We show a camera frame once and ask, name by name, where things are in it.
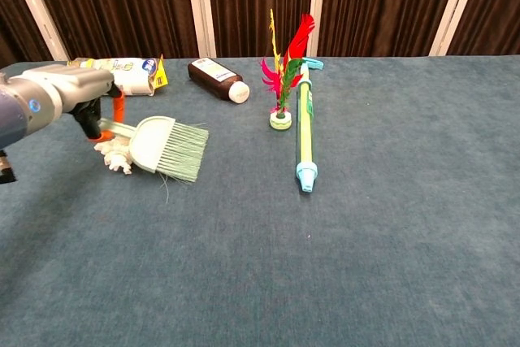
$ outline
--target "green bristles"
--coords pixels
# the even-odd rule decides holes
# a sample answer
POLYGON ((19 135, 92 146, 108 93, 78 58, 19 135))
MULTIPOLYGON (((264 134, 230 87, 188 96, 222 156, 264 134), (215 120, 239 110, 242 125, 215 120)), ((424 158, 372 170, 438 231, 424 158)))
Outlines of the green bristles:
POLYGON ((208 136, 205 129, 175 122, 156 171, 178 180, 197 180, 208 136))

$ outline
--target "cleaning brush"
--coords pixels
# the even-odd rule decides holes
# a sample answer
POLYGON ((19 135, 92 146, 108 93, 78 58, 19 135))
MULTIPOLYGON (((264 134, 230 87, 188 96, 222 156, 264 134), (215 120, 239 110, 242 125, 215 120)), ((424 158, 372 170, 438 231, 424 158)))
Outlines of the cleaning brush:
POLYGON ((197 180, 207 130, 164 116, 143 119, 136 127, 101 118, 99 127, 130 139, 129 153, 139 168, 178 180, 197 180))

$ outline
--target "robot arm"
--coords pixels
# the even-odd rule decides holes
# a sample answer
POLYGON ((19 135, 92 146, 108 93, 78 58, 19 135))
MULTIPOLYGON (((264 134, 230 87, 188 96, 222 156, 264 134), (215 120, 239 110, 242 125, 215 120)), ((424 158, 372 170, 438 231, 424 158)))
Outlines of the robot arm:
POLYGON ((105 94, 118 99, 115 120, 122 121, 124 96, 109 71, 54 64, 9 79, 0 73, 0 183, 14 181, 3 148, 53 123, 62 113, 73 115, 88 139, 100 140, 100 98, 105 94))

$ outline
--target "tabletop surface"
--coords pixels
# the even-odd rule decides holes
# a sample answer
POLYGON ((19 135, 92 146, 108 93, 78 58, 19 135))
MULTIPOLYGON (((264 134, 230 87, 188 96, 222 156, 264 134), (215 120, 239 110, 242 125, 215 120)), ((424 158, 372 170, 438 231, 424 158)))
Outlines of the tabletop surface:
POLYGON ((219 60, 241 105, 189 59, 127 98, 206 124, 194 184, 109 171, 70 115, 7 147, 2 347, 520 344, 520 56, 323 59, 312 194, 260 60, 219 60))

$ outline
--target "bottle label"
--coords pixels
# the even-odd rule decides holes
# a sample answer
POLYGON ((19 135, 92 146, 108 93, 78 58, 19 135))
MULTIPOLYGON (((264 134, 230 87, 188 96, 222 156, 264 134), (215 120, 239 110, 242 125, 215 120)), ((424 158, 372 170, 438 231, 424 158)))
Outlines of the bottle label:
POLYGON ((235 72, 229 71, 227 68, 208 58, 198 59, 193 62, 193 65, 218 81, 223 81, 228 77, 236 75, 235 72))

